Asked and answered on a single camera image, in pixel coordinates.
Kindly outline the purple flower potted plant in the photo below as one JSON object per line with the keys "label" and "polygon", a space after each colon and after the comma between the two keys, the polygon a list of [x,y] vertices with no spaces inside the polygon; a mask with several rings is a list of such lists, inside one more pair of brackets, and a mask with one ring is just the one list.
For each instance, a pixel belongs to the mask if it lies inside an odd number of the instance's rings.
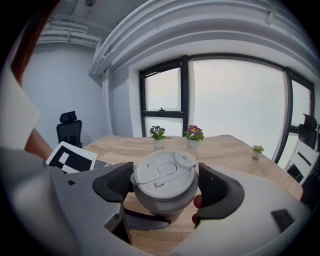
{"label": "purple flower potted plant", "polygon": [[153,139],[154,147],[156,149],[164,149],[165,148],[165,129],[160,127],[159,125],[154,125],[150,128],[149,134],[150,138]]}

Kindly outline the person's pink shirt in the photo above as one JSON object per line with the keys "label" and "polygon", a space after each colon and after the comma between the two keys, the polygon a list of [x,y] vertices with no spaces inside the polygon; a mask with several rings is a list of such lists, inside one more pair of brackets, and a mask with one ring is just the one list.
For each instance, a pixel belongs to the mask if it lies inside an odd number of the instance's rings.
{"label": "person's pink shirt", "polygon": [[0,73],[0,147],[23,150],[40,115],[5,63]]}

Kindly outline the small green potted plant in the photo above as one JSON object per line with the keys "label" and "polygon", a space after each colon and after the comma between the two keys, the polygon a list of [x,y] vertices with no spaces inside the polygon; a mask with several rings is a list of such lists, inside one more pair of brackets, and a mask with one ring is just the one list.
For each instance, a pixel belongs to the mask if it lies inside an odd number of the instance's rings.
{"label": "small green potted plant", "polygon": [[262,147],[262,145],[254,145],[251,151],[252,157],[258,160],[262,156],[262,153],[265,151],[265,149]]}

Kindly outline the person's right hand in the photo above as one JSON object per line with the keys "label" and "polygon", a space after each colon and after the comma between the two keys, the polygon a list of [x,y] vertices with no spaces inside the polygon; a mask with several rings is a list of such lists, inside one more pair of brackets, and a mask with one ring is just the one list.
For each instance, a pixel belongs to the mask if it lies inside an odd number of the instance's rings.
{"label": "person's right hand", "polygon": [[[201,194],[198,194],[198,195],[196,195],[195,197],[194,197],[194,199],[193,199],[193,204],[194,204],[194,206],[199,210],[199,209],[201,209],[202,208],[202,195]],[[197,225],[197,214],[195,213],[195,214],[193,214],[193,216],[192,216],[192,222],[195,224],[195,225]]]}

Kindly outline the pink flower potted plant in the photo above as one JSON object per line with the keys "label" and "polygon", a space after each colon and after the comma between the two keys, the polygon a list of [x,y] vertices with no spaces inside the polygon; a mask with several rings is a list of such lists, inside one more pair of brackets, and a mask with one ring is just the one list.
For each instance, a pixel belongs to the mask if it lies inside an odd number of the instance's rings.
{"label": "pink flower potted plant", "polygon": [[187,146],[189,149],[197,149],[201,141],[204,140],[203,130],[195,124],[190,125],[187,131],[183,133],[187,139]]}

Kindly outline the black mesh office chair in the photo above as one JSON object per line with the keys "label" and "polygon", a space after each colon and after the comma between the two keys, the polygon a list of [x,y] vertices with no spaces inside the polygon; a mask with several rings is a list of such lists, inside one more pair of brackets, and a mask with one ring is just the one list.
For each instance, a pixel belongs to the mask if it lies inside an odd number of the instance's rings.
{"label": "black mesh office chair", "polygon": [[304,122],[298,126],[298,137],[299,140],[312,149],[315,149],[317,140],[317,120],[310,115],[304,115]]}
{"label": "black mesh office chair", "polygon": [[82,148],[82,121],[77,119],[76,112],[70,111],[61,114],[59,121],[60,124],[56,126],[58,143],[66,142],[75,147]]}

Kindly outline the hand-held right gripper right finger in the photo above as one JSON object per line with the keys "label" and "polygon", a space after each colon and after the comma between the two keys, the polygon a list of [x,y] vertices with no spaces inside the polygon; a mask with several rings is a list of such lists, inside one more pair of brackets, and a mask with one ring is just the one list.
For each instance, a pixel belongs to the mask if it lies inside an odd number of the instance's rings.
{"label": "hand-held right gripper right finger", "polygon": [[202,207],[196,227],[174,256],[280,256],[311,212],[273,181],[198,165]]}

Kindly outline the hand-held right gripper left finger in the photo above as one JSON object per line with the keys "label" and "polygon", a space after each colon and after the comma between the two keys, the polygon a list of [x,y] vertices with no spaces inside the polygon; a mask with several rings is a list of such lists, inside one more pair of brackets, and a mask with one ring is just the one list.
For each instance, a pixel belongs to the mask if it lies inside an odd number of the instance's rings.
{"label": "hand-held right gripper left finger", "polygon": [[132,247],[123,202],[133,190],[132,162],[65,174],[49,167],[81,256],[143,256]]}

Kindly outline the person's left forearm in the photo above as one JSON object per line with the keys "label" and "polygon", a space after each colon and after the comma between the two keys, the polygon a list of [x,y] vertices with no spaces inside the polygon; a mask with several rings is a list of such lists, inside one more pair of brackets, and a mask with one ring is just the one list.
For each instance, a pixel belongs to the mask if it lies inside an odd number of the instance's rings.
{"label": "person's left forearm", "polygon": [[36,129],[33,129],[26,142],[25,151],[39,156],[46,161],[53,152],[53,149],[44,140]]}

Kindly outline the white plastic cup lid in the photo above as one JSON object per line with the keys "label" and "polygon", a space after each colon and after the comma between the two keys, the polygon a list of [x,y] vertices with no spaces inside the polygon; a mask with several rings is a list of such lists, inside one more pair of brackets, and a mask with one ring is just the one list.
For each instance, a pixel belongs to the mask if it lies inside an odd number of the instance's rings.
{"label": "white plastic cup lid", "polygon": [[137,200],[151,213],[183,211],[198,190],[197,160],[189,152],[160,150],[148,155],[131,174]]}

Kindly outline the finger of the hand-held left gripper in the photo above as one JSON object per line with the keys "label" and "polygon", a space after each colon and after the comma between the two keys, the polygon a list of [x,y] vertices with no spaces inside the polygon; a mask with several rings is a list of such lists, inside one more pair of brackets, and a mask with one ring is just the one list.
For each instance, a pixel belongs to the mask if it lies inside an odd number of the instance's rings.
{"label": "finger of the hand-held left gripper", "polygon": [[124,213],[129,230],[161,230],[167,228],[171,224],[170,220],[162,216],[147,215],[126,208],[124,209]]}

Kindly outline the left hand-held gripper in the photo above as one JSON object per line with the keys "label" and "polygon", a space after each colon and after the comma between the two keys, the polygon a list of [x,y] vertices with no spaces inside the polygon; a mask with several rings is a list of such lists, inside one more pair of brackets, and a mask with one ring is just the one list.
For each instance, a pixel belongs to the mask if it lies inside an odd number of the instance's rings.
{"label": "left hand-held gripper", "polygon": [[60,168],[65,174],[90,171],[111,166],[111,163],[97,160],[97,154],[67,142],[60,142],[46,160],[50,167]]}

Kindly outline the white wooden chair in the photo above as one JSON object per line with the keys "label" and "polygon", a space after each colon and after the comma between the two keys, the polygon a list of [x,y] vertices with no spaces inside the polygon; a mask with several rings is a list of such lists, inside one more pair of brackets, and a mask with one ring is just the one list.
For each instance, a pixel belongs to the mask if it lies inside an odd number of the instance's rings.
{"label": "white wooden chair", "polygon": [[307,177],[311,174],[311,171],[315,167],[315,164],[319,158],[320,153],[313,150],[311,147],[303,143],[300,139],[297,141],[294,152],[292,153],[290,163],[299,170],[302,175],[302,179],[298,181],[302,185]]}

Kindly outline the black framed casement window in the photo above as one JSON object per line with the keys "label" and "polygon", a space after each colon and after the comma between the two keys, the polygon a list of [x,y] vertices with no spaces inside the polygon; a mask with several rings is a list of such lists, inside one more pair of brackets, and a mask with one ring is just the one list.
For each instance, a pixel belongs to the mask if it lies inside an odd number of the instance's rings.
{"label": "black framed casement window", "polygon": [[189,57],[156,64],[139,71],[139,98],[142,136],[151,125],[165,127],[169,136],[188,130],[190,110]]}

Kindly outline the lidded jar with dark contents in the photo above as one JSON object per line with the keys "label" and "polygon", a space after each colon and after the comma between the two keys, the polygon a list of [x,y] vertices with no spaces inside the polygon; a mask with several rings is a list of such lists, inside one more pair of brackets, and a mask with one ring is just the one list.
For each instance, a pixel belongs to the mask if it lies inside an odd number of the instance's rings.
{"label": "lidded jar with dark contents", "polygon": [[175,222],[182,212],[185,210],[185,206],[178,206],[174,204],[156,204],[147,209],[157,217],[163,217],[168,221]]}

